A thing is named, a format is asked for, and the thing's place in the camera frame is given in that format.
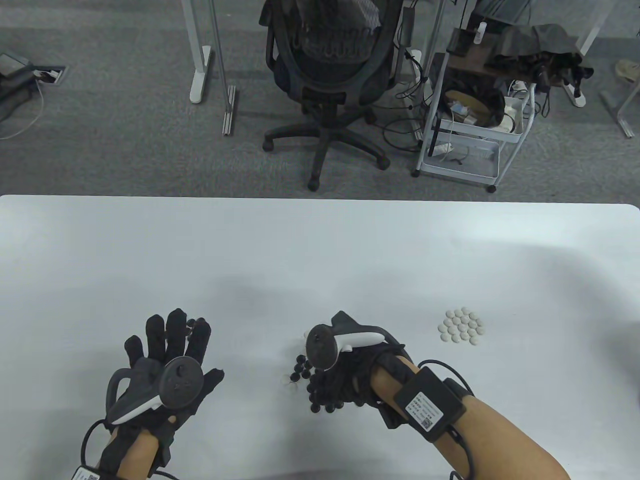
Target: shoe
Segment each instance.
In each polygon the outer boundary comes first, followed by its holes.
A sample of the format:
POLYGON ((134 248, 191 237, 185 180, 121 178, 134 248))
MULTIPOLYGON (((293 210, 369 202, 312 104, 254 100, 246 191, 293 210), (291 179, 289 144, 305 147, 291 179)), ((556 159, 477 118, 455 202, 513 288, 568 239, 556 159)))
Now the shoe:
POLYGON ((616 75, 628 82, 635 82, 640 77, 640 63, 631 60, 618 60, 616 75))

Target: forearm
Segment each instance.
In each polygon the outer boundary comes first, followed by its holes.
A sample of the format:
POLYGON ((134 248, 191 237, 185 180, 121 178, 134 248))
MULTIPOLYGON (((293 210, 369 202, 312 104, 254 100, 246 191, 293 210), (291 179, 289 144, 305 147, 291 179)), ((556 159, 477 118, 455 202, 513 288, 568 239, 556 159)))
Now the forearm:
MULTIPOLYGON (((418 368, 401 358, 414 371, 418 368)), ((401 384, 382 368, 371 375, 371 387, 384 402, 405 416, 393 397, 401 384)), ((546 450, 510 421, 475 397, 463 399, 467 411, 454 424, 464 437, 476 467, 476 480, 567 480, 569 475, 546 450)), ((435 447, 462 476, 468 476, 465 451, 447 434, 435 447)))

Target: label sticker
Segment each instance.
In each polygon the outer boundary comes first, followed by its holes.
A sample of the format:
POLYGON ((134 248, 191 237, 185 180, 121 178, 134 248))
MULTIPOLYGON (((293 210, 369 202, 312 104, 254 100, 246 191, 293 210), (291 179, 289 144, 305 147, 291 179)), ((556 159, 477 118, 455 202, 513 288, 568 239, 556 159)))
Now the label sticker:
POLYGON ((100 480, 100 475, 84 467, 78 467, 71 480, 100 480))
POLYGON ((422 392, 406 406, 406 412, 420 424, 425 431, 431 431, 433 426, 444 416, 444 413, 434 405, 422 392))

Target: shelf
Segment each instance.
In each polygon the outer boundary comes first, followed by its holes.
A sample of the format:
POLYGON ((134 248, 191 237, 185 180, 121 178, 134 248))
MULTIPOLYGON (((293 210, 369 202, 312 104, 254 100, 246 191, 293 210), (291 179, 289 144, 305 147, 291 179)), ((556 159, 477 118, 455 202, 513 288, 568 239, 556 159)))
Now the shelf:
MULTIPOLYGON (((512 97, 504 97, 504 103, 507 107, 513 108, 516 112, 514 117, 516 127, 513 133, 507 133, 495 129, 488 129, 485 127, 476 127, 474 125, 463 124, 455 121, 452 122, 451 120, 444 118, 442 119, 442 122, 440 124, 440 130, 446 130, 447 132, 453 130, 454 132, 473 135, 480 138, 488 138, 495 141, 506 141, 508 143, 518 143, 520 141, 520 137, 522 136, 522 132, 524 131, 524 125, 522 122, 523 101, 512 97)), ((502 124, 509 128, 510 123, 511 119, 505 115, 502 124)))
POLYGON ((496 141, 441 132, 436 145, 446 143, 451 143, 453 150, 448 154, 433 157, 425 155, 422 160, 422 171, 493 185, 500 172, 500 145, 496 141))

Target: white cable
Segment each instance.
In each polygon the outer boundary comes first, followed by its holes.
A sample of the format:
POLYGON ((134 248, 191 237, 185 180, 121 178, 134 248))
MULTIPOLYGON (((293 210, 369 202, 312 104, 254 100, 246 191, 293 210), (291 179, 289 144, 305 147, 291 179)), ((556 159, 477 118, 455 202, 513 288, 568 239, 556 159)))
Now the white cable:
POLYGON ((31 121, 31 123, 29 123, 29 125, 27 125, 25 128, 23 128, 19 132, 9 135, 8 137, 0 137, 0 140, 9 140, 10 138, 17 137, 19 134, 26 132, 29 128, 31 128, 31 126, 33 126, 35 122, 37 122, 40 119, 40 117, 42 116, 42 112, 44 112, 44 95, 42 95, 42 90, 40 89, 40 83, 37 80, 36 80, 36 87, 38 87, 38 92, 40 92, 40 100, 41 100, 40 112, 37 114, 36 118, 34 118, 31 121))

